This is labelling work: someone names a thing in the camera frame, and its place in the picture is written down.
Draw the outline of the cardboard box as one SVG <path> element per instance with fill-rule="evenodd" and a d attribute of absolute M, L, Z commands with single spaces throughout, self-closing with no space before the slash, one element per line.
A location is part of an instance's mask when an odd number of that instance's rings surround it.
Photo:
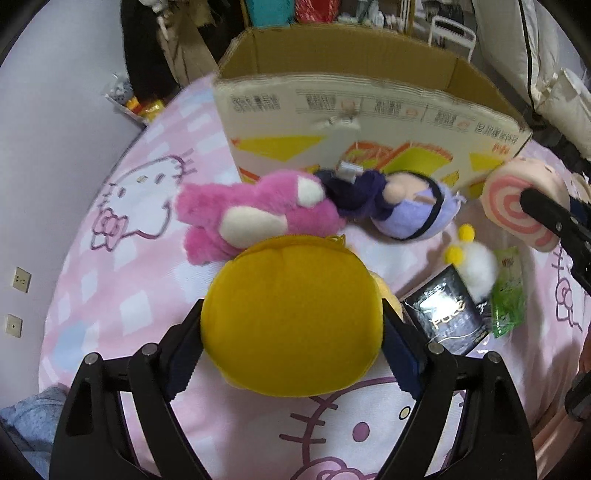
<path fill-rule="evenodd" d="M 418 172 L 475 198 L 532 135 L 467 60 L 367 27 L 250 28 L 230 44 L 212 89 L 246 182 L 348 162 Z"/>

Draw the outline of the yellow round plush toy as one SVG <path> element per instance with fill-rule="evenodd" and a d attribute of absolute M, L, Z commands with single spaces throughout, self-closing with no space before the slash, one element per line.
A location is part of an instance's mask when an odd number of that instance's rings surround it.
<path fill-rule="evenodd" d="M 362 380 L 377 361 L 385 302 L 403 312 L 342 236 L 280 236 L 216 274 L 200 338 L 235 387 L 280 398 L 324 395 Z"/>

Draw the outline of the cream reclining chair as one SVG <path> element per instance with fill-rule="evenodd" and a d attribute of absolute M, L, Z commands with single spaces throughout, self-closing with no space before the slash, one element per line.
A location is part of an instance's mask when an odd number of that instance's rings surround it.
<path fill-rule="evenodd" d="M 590 68 L 539 1 L 474 1 L 486 61 L 590 158 Z"/>

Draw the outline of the red gift bag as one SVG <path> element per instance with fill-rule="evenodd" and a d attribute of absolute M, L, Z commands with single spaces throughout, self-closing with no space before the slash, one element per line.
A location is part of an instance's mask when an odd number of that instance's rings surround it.
<path fill-rule="evenodd" d="M 294 11 L 298 23 L 332 23 L 339 15 L 339 0 L 295 0 Z"/>

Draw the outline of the purple hair doll plush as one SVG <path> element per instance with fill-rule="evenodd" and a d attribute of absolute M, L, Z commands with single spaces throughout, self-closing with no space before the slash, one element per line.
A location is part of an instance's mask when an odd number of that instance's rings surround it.
<path fill-rule="evenodd" d="M 438 235 L 466 202 L 446 184 L 411 171 L 386 175 L 365 170 L 346 178 L 337 170 L 322 169 L 315 176 L 339 216 L 349 221 L 370 220 L 380 233 L 398 242 Z"/>

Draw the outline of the black coat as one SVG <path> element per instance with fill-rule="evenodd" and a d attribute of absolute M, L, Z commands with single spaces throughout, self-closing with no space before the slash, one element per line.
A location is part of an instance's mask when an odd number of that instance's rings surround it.
<path fill-rule="evenodd" d="M 120 22 L 125 66 L 137 100 L 165 100 L 177 83 L 157 39 L 155 13 L 139 1 L 122 0 Z"/>

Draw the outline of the yellow bags on floor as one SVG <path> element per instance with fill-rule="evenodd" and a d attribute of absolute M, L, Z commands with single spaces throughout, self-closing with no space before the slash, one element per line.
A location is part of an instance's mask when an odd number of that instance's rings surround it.
<path fill-rule="evenodd" d="M 160 99 L 140 102 L 126 73 L 112 75 L 103 90 L 103 97 L 116 111 L 142 126 L 149 125 L 165 108 Z"/>

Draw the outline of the beige coat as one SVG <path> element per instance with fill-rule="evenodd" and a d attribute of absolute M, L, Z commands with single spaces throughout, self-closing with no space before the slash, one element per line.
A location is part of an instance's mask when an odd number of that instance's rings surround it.
<path fill-rule="evenodd" d="M 157 14 L 158 42 L 174 80 L 186 87 L 211 74 L 216 62 L 200 28 L 214 25 L 207 1 L 164 1 Z"/>

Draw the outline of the pink swirl roll plush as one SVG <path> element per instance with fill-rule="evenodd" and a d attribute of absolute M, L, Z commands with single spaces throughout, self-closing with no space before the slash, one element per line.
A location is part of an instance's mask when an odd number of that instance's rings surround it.
<path fill-rule="evenodd" d="M 480 200 L 489 220 L 540 252 L 559 243 L 562 220 L 571 207 L 560 175 L 540 160 L 523 157 L 495 169 Z"/>

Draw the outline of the wall socket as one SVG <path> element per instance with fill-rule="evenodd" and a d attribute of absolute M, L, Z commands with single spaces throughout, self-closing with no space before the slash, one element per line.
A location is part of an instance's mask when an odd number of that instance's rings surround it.
<path fill-rule="evenodd" d="M 22 293 L 27 293 L 29 291 L 31 278 L 32 275 L 29 272 L 20 267 L 16 267 L 12 280 L 12 287 Z"/>
<path fill-rule="evenodd" d="M 22 335 L 23 320 L 15 315 L 7 314 L 5 322 L 5 333 L 15 338 Z"/>

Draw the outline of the wall socket lower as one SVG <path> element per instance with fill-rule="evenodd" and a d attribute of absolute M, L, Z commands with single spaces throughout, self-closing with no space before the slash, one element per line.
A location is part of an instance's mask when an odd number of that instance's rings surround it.
<path fill-rule="evenodd" d="M 15 338 L 22 335 L 23 320 L 15 315 L 7 314 L 5 322 L 5 333 Z"/>

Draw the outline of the wall socket upper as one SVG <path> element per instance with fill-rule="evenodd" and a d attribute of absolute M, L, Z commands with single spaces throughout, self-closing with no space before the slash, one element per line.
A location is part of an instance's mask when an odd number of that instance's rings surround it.
<path fill-rule="evenodd" d="M 20 267 L 16 267 L 12 280 L 12 287 L 22 293 L 27 293 L 29 291 L 31 278 L 32 275 L 29 272 Z"/>

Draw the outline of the white fluffy pompom toy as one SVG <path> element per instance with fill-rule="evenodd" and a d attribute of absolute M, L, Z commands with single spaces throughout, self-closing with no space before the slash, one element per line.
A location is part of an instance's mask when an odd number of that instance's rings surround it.
<path fill-rule="evenodd" d="M 475 303 L 490 296 L 498 276 L 497 258 L 491 249 L 476 240 L 471 224 L 459 227 L 458 240 L 446 248 L 444 261 L 455 267 Z"/>

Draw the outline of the green snack packet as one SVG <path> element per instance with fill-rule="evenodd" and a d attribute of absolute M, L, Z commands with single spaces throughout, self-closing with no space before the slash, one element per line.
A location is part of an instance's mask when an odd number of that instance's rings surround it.
<path fill-rule="evenodd" d="M 509 334 L 526 318 L 526 294 L 519 249 L 494 251 L 498 275 L 490 297 L 491 332 L 495 338 Z"/>

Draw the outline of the pink bear plush toy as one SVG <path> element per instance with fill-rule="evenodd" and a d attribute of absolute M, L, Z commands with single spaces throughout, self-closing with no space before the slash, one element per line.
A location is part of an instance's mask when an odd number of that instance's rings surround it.
<path fill-rule="evenodd" d="M 228 261 L 263 240 L 284 235 L 328 237 L 346 225 L 317 176 L 276 171 L 255 184 L 185 184 L 175 201 L 193 265 Z"/>

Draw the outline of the black glossy packet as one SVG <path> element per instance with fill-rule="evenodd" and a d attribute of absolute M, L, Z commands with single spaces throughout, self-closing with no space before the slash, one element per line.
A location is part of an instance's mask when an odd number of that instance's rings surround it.
<path fill-rule="evenodd" d="M 477 304 L 452 265 L 414 289 L 402 304 L 427 341 L 439 343 L 453 355 L 469 354 L 489 334 Z"/>

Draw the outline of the pink hello kitty bedsheet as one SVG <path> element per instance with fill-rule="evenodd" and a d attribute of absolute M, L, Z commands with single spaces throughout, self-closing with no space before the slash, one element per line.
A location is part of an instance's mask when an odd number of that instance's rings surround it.
<path fill-rule="evenodd" d="M 130 148 L 81 222 L 45 322 L 41 388 L 71 383 L 87 353 L 128 356 L 184 319 L 218 265 L 187 262 L 186 227 L 173 212 L 177 188 L 237 180 L 211 82 L 198 80 Z M 527 318 L 474 353 L 503 357 L 546 474 L 581 429 L 563 402 L 589 328 L 590 299 L 572 279 L 564 250 L 522 248 L 520 260 Z M 276 399 L 229 385 L 202 358 L 173 409 L 215 479 L 371 479 L 413 405 L 384 360 L 348 390 Z"/>

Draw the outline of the teal bag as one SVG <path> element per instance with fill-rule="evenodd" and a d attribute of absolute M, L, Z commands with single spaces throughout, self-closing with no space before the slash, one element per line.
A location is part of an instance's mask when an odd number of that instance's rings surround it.
<path fill-rule="evenodd" d="M 246 0 L 253 26 L 284 26 L 294 20 L 294 0 Z"/>

